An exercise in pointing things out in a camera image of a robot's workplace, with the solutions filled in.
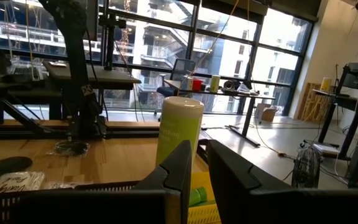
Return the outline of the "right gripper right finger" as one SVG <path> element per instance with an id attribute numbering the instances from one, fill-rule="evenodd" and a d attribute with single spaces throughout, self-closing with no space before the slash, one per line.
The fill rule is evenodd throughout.
<path id="1" fill-rule="evenodd" d="M 208 167 L 222 223 L 358 223 L 358 189 L 298 189 L 217 140 Z"/>

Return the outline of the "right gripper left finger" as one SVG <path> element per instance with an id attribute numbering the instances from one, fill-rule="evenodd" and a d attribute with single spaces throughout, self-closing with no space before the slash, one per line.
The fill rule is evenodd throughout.
<path id="1" fill-rule="evenodd" d="M 191 142 L 186 140 L 130 190 L 25 196 L 19 200 L 19 223 L 186 223 L 190 179 Z"/>

